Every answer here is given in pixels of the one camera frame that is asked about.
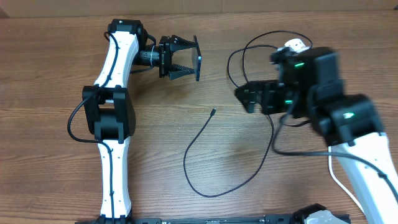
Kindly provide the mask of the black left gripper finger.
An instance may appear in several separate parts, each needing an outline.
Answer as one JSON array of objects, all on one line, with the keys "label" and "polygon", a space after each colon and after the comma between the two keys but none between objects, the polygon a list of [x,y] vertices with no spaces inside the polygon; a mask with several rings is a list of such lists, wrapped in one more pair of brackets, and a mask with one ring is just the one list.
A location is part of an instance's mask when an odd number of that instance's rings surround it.
[{"label": "black left gripper finger", "polygon": [[185,75],[195,74],[195,70],[193,68],[186,67],[184,65],[179,64],[171,64],[169,70],[170,80],[175,80]]},{"label": "black left gripper finger", "polygon": [[185,40],[179,36],[172,35],[170,41],[170,51],[176,52],[196,47],[196,42]]}]

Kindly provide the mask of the blue Samsung Galaxy smartphone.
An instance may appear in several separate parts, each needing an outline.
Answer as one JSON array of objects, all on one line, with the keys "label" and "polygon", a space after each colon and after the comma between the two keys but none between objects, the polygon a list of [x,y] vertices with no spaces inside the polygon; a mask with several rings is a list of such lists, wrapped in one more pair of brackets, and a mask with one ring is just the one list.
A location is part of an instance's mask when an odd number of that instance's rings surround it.
[{"label": "blue Samsung Galaxy smartphone", "polygon": [[195,80],[198,82],[200,80],[200,70],[201,70],[201,52],[198,43],[197,36],[193,36],[193,41],[196,43],[196,46],[193,48],[192,51],[192,62],[193,62],[193,69],[195,74]]}]

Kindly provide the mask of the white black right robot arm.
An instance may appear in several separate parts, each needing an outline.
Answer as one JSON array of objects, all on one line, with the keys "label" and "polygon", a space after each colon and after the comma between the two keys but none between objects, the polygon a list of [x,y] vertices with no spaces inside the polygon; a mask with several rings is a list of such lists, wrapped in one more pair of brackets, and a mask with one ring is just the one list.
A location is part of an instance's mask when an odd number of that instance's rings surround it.
[{"label": "white black right robot arm", "polygon": [[397,222],[397,172],[389,140],[372,101],[347,95],[338,54],[329,47],[284,47],[271,55],[276,80],[252,81],[234,94],[248,113],[306,117],[345,170],[369,223]]}]

